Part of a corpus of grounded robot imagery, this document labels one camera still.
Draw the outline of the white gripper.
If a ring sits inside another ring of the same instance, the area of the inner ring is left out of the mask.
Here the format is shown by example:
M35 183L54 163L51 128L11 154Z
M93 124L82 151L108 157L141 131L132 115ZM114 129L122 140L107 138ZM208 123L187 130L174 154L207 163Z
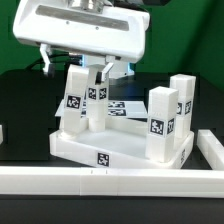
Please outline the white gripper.
M71 8L68 0L21 0L13 33L22 43L39 46L46 76L54 75L52 49L105 57L96 84L106 81L115 57L138 62L145 51L147 12L105 6L101 13Z

